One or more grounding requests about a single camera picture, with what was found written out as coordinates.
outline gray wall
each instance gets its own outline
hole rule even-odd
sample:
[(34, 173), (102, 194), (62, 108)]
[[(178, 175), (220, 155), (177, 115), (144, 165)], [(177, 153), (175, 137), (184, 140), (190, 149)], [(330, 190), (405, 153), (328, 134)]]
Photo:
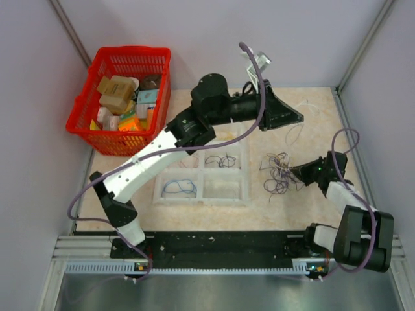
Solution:
[(275, 86), (336, 86), (384, 0), (60, 0), (89, 55), (105, 45), (172, 49), (173, 88), (207, 73), (247, 81), (238, 42), (273, 60)]
[(415, 1), (399, 0), (344, 92), (378, 208), (415, 263)]
[(35, 310), (89, 148), (65, 123), (86, 68), (46, 0), (0, 0), (0, 302)]

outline red basket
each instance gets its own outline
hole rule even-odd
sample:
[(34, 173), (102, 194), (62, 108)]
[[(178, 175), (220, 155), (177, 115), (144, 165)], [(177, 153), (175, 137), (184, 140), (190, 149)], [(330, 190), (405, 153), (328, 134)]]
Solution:
[[(169, 63), (171, 52), (166, 47), (102, 47), (98, 50), (81, 94), (75, 99), (66, 123), (69, 133), (81, 136), (94, 149), (109, 156), (132, 156), (148, 145), (165, 124), (171, 94)], [(160, 90), (151, 127), (145, 132), (93, 131), (91, 120), (97, 120), (101, 94), (97, 91), (103, 76), (133, 76), (141, 80), (161, 74)]]

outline white divided tray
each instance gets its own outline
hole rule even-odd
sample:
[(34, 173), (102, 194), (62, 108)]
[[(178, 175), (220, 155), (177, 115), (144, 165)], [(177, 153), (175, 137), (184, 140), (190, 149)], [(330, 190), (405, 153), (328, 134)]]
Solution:
[[(242, 123), (215, 127), (223, 143), (246, 131)], [(246, 205), (250, 174), (246, 138), (222, 148), (199, 150), (175, 162), (157, 175), (153, 203), (205, 205)]]

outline work surface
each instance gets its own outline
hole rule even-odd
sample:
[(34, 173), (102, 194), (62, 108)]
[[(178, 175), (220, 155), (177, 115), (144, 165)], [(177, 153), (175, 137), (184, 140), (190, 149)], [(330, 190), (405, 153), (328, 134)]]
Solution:
[[(230, 93), (239, 91), (231, 89)], [(334, 98), (328, 87), (274, 88), (275, 94), (288, 105), (304, 114), (304, 127), (296, 142), (290, 148), (291, 165), (300, 165), (326, 156), (331, 148), (335, 132), (342, 128)], [(190, 105), (190, 90), (172, 91), (167, 122)], [(247, 206), (207, 205), (162, 205), (152, 204), (154, 180), (139, 189), (132, 203), (139, 213), (141, 226), (148, 231), (163, 230), (286, 230), (305, 229), (312, 222), (338, 226), (340, 214), (332, 202), (325, 199), (317, 185), (304, 187), (300, 191), (287, 191), (273, 195), (264, 190), (263, 183), (270, 177), (268, 170), (259, 171), (261, 161), (267, 153), (287, 152), (285, 138), (294, 125), (277, 130), (261, 132), (256, 129), (248, 137), (250, 158), (250, 197)], [(287, 136), (288, 143), (295, 140), (301, 126)], [(336, 151), (349, 149), (345, 135), (339, 135)], [(95, 153), (91, 172), (107, 172), (121, 165), (126, 157), (110, 157)], [(355, 165), (348, 157), (346, 178), (361, 190)], [(80, 217), (106, 218), (93, 190), (89, 190), (81, 204)], [(78, 222), (77, 231), (111, 230), (108, 224), (100, 222)]]

